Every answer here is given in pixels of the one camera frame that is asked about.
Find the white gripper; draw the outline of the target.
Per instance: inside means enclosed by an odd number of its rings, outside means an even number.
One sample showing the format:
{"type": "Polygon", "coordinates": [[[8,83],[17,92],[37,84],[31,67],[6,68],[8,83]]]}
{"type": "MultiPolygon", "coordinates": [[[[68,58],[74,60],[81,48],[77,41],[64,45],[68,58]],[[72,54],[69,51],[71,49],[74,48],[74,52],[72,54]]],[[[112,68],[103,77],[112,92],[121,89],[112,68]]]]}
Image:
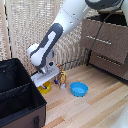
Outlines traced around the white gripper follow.
{"type": "MultiPolygon", "coordinates": [[[[34,84],[39,87],[42,86],[45,90],[48,88],[44,86],[43,84],[56,76],[59,73],[59,68],[57,66],[52,66],[48,69],[48,71],[44,74],[42,73],[36,73],[31,76],[31,80],[34,82],[34,84]]],[[[59,81],[57,78],[54,80],[55,84],[59,84],[59,81]]]]}

